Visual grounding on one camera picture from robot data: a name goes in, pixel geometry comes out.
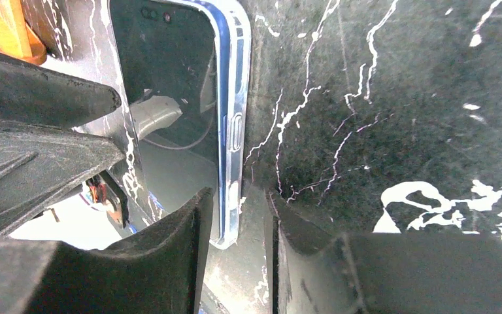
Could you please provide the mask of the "blue smartphone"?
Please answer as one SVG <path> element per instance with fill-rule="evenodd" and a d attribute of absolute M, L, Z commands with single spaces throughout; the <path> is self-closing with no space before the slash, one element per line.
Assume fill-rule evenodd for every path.
<path fill-rule="evenodd" d="M 211 188 L 221 241 L 227 18 L 215 1 L 111 1 L 110 15 L 152 203 L 172 213 Z"/>

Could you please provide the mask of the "clear phone case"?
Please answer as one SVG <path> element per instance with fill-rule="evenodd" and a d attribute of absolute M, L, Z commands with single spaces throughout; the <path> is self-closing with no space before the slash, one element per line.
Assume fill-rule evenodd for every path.
<path fill-rule="evenodd" d="M 223 165 L 221 168 L 222 192 L 224 194 L 225 235 L 221 241 L 210 244 L 226 249 L 237 241 L 241 213 L 241 181 L 243 166 L 242 142 L 246 92 L 250 66 L 251 32 L 244 9 L 236 1 L 215 1 L 227 18 L 229 25 L 229 53 L 226 82 L 227 99 L 222 119 L 222 140 L 220 142 Z M 127 150 L 127 160 L 117 168 L 121 182 L 127 187 L 127 195 L 135 202 L 132 212 L 126 215 L 120 226 L 135 232 L 138 224 L 149 224 L 168 212 L 152 203 L 147 189 L 139 141 L 130 113 L 118 47 L 110 15 L 110 1 L 92 1 L 81 17 L 87 26 L 80 36 L 91 48 L 95 64 L 95 78 L 112 86 L 119 92 L 122 106 L 117 114 L 100 119 L 104 129 L 119 138 Z"/>

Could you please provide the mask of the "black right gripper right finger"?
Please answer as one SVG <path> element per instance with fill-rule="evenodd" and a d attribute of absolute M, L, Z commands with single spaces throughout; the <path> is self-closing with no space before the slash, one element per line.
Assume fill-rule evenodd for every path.
<path fill-rule="evenodd" d="M 502 243 L 483 235 L 332 235 L 267 198 L 273 313 L 502 313 Z"/>

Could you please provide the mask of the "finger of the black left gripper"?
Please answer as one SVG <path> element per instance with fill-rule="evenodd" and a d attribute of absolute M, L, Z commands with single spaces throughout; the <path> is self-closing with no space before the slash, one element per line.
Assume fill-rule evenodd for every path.
<path fill-rule="evenodd" d="M 71 129 L 121 105 L 110 86 L 0 53 L 0 119 Z"/>
<path fill-rule="evenodd" d="M 123 159 L 106 137 L 0 120 L 0 236 Z"/>

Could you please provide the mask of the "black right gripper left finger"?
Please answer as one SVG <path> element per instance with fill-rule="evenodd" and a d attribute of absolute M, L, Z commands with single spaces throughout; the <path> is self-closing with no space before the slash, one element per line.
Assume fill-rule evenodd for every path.
<path fill-rule="evenodd" d="M 103 250 L 0 239 L 0 313 L 197 313 L 213 196 Z"/>

